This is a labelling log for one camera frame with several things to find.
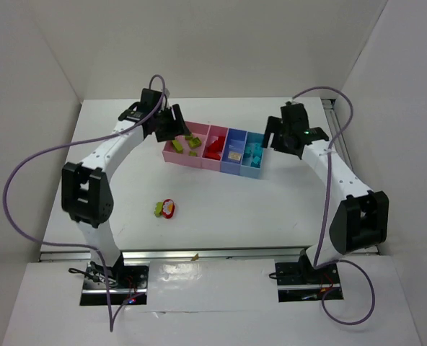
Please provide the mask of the green lego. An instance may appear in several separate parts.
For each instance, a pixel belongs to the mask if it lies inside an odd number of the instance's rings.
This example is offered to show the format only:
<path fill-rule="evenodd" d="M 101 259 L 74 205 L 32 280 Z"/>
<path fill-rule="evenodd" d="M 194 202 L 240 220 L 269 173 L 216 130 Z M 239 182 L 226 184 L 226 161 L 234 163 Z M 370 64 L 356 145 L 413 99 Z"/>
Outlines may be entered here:
<path fill-rule="evenodd" d="M 202 141 L 200 140 L 199 137 L 195 137 L 188 141 L 188 145 L 191 149 L 195 149 L 202 145 Z"/>
<path fill-rule="evenodd" d="M 162 215 L 163 202 L 157 202 L 156 207 L 154 209 L 154 215 L 156 217 L 160 217 Z"/>

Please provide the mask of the green lego brick from stack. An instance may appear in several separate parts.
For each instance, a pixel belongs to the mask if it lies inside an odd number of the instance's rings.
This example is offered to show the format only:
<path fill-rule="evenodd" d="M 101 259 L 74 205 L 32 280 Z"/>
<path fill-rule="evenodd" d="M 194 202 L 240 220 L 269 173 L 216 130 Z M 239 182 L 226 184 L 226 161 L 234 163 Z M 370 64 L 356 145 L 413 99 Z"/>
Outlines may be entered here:
<path fill-rule="evenodd" d="M 176 153 L 178 153 L 178 154 L 182 154 L 183 153 L 184 148 L 183 148 L 182 144 L 177 139 L 172 140 L 171 144 L 172 144 L 173 150 Z"/>

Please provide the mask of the red lego brick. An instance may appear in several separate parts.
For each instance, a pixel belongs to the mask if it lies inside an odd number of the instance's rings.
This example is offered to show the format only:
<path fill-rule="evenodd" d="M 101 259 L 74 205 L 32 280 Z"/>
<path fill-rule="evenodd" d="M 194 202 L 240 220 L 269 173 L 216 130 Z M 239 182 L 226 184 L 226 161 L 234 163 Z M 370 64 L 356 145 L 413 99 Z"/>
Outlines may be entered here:
<path fill-rule="evenodd" d="M 219 136 L 217 139 L 215 139 L 211 144 L 206 147 L 204 157 L 207 159 L 220 161 L 225 140 L 225 136 Z"/>

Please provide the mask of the white tan lego plate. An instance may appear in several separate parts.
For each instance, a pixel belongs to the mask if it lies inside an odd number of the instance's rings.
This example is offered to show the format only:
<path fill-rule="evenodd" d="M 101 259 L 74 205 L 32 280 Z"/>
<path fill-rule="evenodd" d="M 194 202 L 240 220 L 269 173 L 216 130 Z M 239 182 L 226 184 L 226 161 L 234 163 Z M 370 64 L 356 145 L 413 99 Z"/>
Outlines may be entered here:
<path fill-rule="evenodd" d="M 242 159 L 241 153 L 238 153 L 238 152 L 235 152 L 235 151 L 230 151 L 229 152 L 228 160 L 235 161 L 235 162 L 240 162 L 241 159 Z"/>

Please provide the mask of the red white flower lego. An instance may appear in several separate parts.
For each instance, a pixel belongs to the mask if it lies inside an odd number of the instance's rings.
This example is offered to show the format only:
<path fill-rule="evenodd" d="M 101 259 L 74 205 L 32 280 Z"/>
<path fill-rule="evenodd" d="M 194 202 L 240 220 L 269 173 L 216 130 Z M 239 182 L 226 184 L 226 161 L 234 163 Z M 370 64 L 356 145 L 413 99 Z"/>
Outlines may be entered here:
<path fill-rule="evenodd" d="M 175 202 L 172 199 L 166 199 L 162 202 L 161 214 L 166 218 L 170 219 L 175 213 Z"/>

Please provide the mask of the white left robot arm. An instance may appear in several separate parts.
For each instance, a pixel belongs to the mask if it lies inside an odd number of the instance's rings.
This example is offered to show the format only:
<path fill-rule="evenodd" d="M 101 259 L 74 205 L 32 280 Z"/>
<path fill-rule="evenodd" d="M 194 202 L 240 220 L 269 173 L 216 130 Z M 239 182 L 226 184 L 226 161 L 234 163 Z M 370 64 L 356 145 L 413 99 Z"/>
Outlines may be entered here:
<path fill-rule="evenodd" d="M 67 162 L 61 172 L 61 207 L 91 246 L 91 266 L 112 280 L 123 278 L 124 261 L 110 228 L 114 207 L 110 180 L 120 164 L 147 136 L 158 142 L 187 135 L 180 106 L 168 105 L 162 92 L 143 89 L 118 117 L 110 137 L 79 163 Z"/>

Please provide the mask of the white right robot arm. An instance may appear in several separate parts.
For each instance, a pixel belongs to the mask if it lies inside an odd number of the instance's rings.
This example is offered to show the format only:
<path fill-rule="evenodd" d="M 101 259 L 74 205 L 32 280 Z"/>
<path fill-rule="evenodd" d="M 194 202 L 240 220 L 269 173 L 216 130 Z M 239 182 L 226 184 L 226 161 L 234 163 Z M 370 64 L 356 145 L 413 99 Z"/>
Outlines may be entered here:
<path fill-rule="evenodd" d="M 302 103 L 289 101 L 280 117 L 269 117 L 263 147 L 297 156 L 324 182 L 325 207 L 318 242 L 301 252 L 305 275 L 387 238 L 389 198 L 363 183 L 332 148 L 320 127 L 309 125 Z"/>

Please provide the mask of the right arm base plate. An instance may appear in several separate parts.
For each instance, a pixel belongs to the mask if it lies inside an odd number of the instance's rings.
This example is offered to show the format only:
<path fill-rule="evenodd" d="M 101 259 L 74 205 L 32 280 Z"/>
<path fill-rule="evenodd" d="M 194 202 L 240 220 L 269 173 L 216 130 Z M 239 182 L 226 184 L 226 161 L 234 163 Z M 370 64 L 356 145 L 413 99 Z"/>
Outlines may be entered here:
<path fill-rule="evenodd" d="M 327 300 L 343 300 L 336 265 L 305 272 L 298 262 L 277 262 L 268 277 L 276 282 L 280 303 L 320 301 L 325 294 Z"/>

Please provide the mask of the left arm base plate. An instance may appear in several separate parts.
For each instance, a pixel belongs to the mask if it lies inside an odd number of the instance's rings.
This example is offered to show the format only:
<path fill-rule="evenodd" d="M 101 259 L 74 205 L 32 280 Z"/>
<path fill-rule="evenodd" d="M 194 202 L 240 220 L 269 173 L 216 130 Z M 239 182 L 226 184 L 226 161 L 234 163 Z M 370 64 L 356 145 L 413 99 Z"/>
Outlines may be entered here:
<path fill-rule="evenodd" d="M 106 306 L 105 277 L 99 274 L 89 263 L 85 270 L 79 270 L 83 275 L 83 285 L 80 306 Z M 134 296 L 128 305 L 146 305 L 149 278 L 149 265 L 125 265 L 122 275 L 110 278 L 110 301 L 113 306 L 119 306 L 124 300 Z"/>

